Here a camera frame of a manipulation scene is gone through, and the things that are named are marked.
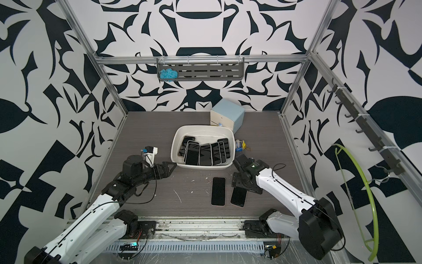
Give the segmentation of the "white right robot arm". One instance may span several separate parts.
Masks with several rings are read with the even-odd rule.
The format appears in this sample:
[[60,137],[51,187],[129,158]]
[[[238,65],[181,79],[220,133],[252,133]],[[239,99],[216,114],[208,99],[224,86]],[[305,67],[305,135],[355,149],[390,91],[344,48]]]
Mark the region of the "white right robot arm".
[[297,239],[312,257],[322,260],[340,241],[344,232],[333,205],[324,198],[315,199],[298,190],[276,174],[262,160],[254,160],[244,154],[234,159],[237,172],[232,186],[256,194],[268,192],[281,202],[291,216],[270,209],[256,221],[246,221],[248,235],[271,237],[277,234]]

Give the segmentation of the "phone dark case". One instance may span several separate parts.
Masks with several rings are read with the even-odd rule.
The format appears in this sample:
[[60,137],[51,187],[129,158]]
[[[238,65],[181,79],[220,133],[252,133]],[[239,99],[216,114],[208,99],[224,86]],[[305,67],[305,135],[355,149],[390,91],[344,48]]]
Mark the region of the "phone dark case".
[[211,205],[224,206],[226,197],[226,179],[214,177],[212,180]]

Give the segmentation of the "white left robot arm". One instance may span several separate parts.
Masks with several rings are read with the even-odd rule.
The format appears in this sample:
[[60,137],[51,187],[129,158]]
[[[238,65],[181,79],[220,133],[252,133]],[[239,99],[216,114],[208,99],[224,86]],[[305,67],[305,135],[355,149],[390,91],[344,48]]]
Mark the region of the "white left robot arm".
[[26,264],[89,264],[117,240],[145,234],[138,216],[121,207],[137,187],[171,176],[177,164],[155,164],[156,147],[145,147],[140,155],[129,156],[122,170],[101,191],[91,206],[65,231],[43,248],[33,247],[24,257]]

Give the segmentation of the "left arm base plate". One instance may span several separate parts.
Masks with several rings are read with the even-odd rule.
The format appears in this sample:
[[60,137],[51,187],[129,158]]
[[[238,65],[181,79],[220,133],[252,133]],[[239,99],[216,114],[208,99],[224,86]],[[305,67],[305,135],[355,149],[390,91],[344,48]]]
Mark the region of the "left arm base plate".
[[147,237],[151,237],[156,234],[156,228],[156,221],[138,221],[137,228],[131,237],[136,239],[146,239]]

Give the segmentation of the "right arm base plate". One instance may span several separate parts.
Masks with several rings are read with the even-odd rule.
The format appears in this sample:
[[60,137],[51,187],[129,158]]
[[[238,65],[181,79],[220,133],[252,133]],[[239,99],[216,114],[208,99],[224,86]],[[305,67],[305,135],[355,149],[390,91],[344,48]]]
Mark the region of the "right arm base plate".
[[246,220],[242,228],[245,231],[247,238],[271,238],[278,239],[285,236],[280,233],[274,233],[270,230],[269,226],[264,221]]

